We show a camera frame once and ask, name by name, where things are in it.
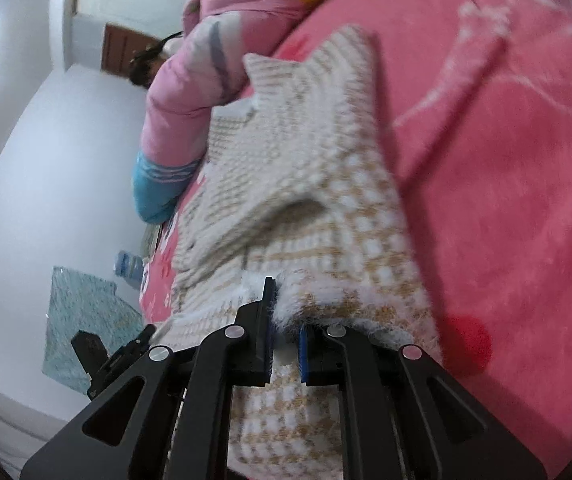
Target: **red spot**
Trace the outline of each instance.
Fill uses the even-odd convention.
[[[480,320],[471,316],[437,319],[444,367],[455,377],[480,374],[493,354],[490,334]]]

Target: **blue fabric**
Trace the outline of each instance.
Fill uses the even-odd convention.
[[[132,176],[134,207],[144,222],[161,224],[169,220],[179,198],[191,182],[201,159],[175,168],[161,166],[139,152]]]
[[[117,284],[77,270],[54,267],[42,371],[85,394],[90,380],[70,339],[79,330],[99,335],[112,355],[143,329],[141,313],[115,295]]]

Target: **pink bedspread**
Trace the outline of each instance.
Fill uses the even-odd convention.
[[[572,0],[328,0],[276,57],[344,23],[380,51],[381,146],[446,366],[554,476],[572,458]]]

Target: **water bottle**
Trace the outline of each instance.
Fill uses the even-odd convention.
[[[115,274],[127,282],[141,284],[144,279],[144,261],[136,254],[119,251],[115,258]]]

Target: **gray stripe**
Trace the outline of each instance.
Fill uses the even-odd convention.
[[[210,29],[210,57],[212,64],[215,67],[215,72],[219,76],[219,83],[221,85],[221,102],[226,103],[230,95],[230,82],[229,75],[226,69],[226,56],[224,55],[224,48],[221,45],[221,34],[219,31],[219,22]]]

